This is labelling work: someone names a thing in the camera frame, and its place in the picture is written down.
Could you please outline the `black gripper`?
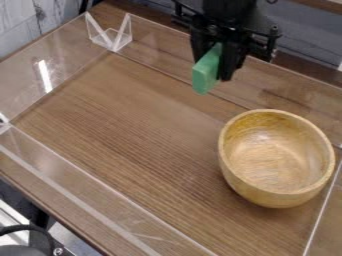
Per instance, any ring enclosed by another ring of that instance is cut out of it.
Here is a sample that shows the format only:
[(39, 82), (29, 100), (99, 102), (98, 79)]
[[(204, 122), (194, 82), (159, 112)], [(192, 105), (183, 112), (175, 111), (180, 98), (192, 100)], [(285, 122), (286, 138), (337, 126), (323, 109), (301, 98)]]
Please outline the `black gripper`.
[(247, 55), (270, 61), (282, 36), (259, 0), (172, 0), (174, 19), (188, 27), (194, 61), (222, 44), (219, 79), (230, 81)]

